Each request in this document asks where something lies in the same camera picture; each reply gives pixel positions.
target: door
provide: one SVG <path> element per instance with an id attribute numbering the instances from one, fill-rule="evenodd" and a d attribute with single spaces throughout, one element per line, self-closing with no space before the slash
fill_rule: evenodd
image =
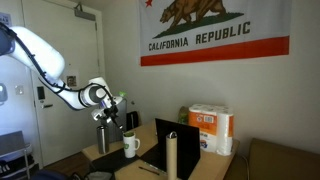
<path id="1" fill-rule="evenodd" d="M 51 44 L 65 59 L 62 79 L 72 77 L 71 88 L 79 89 L 99 76 L 96 24 L 74 16 L 72 8 L 47 1 L 23 0 L 26 27 Z M 71 110 L 32 75 L 43 166 L 75 154 L 96 143 L 93 108 Z M 44 87 L 44 99 L 38 99 Z"/>

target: notebook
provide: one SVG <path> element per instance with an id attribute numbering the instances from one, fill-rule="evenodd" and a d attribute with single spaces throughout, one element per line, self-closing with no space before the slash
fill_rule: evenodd
<path id="1" fill-rule="evenodd" d="M 156 118 L 158 144 L 140 158 L 146 163 L 167 171 L 166 136 L 172 131 L 178 135 L 177 176 L 188 179 L 200 159 L 199 128 Z"/>

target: bottle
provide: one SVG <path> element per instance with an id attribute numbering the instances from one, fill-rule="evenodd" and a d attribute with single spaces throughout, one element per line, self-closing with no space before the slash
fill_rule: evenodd
<path id="1" fill-rule="evenodd" d="M 100 154 L 105 154 L 109 151 L 109 129 L 107 126 L 97 127 L 98 149 Z"/>
<path id="2" fill-rule="evenodd" d="M 182 106 L 179 110 L 178 123 L 188 124 L 188 113 L 189 113 L 189 108 Z"/>

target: wooden table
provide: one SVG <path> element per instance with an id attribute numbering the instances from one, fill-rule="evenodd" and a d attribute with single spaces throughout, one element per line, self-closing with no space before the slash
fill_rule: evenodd
<path id="1" fill-rule="evenodd" d="M 156 138 L 156 127 L 155 122 L 150 122 L 145 125 L 139 126 L 133 131 L 136 132 L 136 137 L 140 139 L 141 144 L 140 148 L 137 150 L 137 155 L 142 156 L 145 152 L 147 152 L 151 147 L 157 144 Z M 229 156 L 221 156 L 216 153 L 205 152 L 201 150 L 201 158 L 194 168 L 192 174 L 190 175 L 190 180 L 222 180 L 225 173 L 228 170 L 228 167 L 236 153 L 236 150 L 239 146 L 238 140 L 233 140 L 232 153 Z M 111 143 L 109 146 L 109 152 L 114 152 L 120 148 L 123 148 L 123 142 L 118 141 Z M 82 150 L 82 153 L 90 160 L 94 161 L 102 156 L 107 154 L 99 154 L 98 146 L 92 145 Z M 160 175 L 155 175 L 145 170 L 139 169 L 139 166 L 144 168 L 157 171 L 144 163 L 142 160 L 137 160 L 128 166 L 125 166 L 118 170 L 115 173 L 116 179 L 148 179 L 148 180 L 160 180 L 167 179 L 166 174 L 160 172 Z"/>

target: paper towel roll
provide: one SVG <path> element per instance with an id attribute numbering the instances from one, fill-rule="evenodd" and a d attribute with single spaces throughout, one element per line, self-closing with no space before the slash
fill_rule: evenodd
<path id="1" fill-rule="evenodd" d="M 166 137 L 167 145 L 167 175 L 168 180 L 177 179 L 177 133 L 171 132 Z"/>
<path id="2" fill-rule="evenodd" d="M 233 114 L 218 112 L 217 153 L 223 156 L 231 154 L 233 138 Z"/>

